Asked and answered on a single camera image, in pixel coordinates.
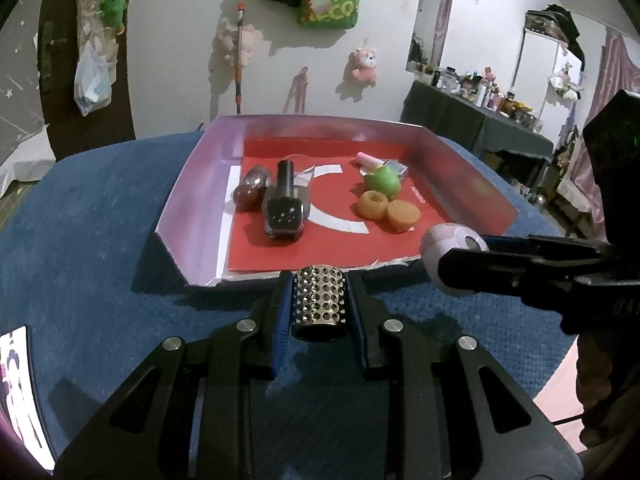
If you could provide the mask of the person's left hand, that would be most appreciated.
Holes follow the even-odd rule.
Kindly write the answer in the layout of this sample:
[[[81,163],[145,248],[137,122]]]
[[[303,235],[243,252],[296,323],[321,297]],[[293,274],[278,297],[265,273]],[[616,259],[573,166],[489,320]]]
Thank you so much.
[[[577,338],[579,453],[586,479],[639,477],[639,362],[620,338]]]

